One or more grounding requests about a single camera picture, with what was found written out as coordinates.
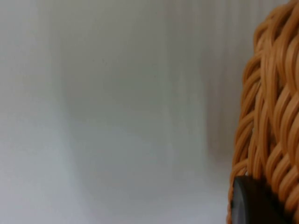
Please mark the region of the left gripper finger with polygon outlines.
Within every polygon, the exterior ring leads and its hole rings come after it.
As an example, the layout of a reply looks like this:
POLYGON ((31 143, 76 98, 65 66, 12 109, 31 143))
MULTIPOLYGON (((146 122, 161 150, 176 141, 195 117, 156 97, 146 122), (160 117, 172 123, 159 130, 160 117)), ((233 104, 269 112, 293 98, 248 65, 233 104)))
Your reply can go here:
POLYGON ((247 175, 237 176, 233 183, 231 223, 233 224, 291 224, 292 213, 284 211, 277 194, 247 175))

